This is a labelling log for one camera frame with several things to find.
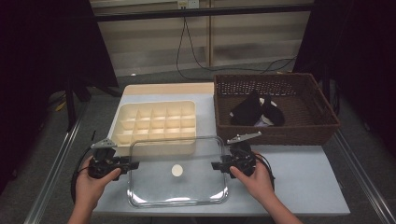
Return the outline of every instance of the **clear tray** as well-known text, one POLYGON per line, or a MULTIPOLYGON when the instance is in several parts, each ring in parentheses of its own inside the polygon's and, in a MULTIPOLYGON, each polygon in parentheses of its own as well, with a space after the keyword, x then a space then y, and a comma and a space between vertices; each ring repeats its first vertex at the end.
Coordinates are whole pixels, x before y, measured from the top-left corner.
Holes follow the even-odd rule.
POLYGON ((118 147, 129 147, 139 140, 195 135, 195 103, 174 101, 122 105, 110 139, 118 147))
POLYGON ((129 173, 132 206, 222 203, 227 198, 226 175, 211 165, 224 154, 223 142, 216 136, 138 141, 131 145, 130 154, 132 161, 140 162, 139 168, 129 173), (183 147, 187 149, 176 153, 175 148, 183 147), (161 152, 144 156, 141 152, 145 150, 161 152))

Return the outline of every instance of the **white round object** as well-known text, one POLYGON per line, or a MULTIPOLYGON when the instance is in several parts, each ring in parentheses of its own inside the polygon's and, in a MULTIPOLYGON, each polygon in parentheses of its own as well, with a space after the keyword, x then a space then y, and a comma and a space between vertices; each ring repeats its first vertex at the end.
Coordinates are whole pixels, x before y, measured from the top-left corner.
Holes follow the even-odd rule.
POLYGON ((181 165, 176 164, 172 167, 172 175, 181 176, 183 174, 183 167, 181 165))

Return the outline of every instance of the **brown wicker basket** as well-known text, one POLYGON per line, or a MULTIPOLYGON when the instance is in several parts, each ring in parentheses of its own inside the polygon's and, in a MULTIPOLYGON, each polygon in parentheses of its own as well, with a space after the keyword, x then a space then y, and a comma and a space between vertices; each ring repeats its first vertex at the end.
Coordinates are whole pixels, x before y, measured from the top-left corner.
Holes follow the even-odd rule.
POLYGON ((224 142, 237 134, 257 133, 250 144, 323 145, 340 127, 340 122, 310 74, 215 75, 215 116, 217 135, 224 142), (271 94, 282 110, 285 124, 278 127, 236 126, 231 110, 256 90, 271 94))

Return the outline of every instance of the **person's right hand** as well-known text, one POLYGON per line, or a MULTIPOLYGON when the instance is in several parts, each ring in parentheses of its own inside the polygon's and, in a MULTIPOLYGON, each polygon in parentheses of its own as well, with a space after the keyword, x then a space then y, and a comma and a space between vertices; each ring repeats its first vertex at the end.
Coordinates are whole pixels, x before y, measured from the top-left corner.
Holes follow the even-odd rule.
POLYGON ((275 194, 268 171, 261 162, 256 161, 256 169, 251 176, 246 176, 234 166, 230 167, 230 171, 246 186, 251 196, 259 202, 269 195, 275 194))

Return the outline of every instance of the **person's left hand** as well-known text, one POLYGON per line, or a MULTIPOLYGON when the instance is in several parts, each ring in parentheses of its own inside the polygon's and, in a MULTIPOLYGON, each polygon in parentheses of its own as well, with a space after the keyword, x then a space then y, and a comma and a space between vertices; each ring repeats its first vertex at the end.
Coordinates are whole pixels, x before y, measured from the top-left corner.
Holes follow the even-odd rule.
POLYGON ((83 206, 89 210, 93 210, 96 207, 105 190, 105 186, 119 176, 121 172, 121 169, 117 168, 100 179, 92 178, 88 174, 88 168, 86 168, 90 165, 91 158, 89 157, 84 161, 83 170, 79 172, 76 183, 76 205, 83 206))

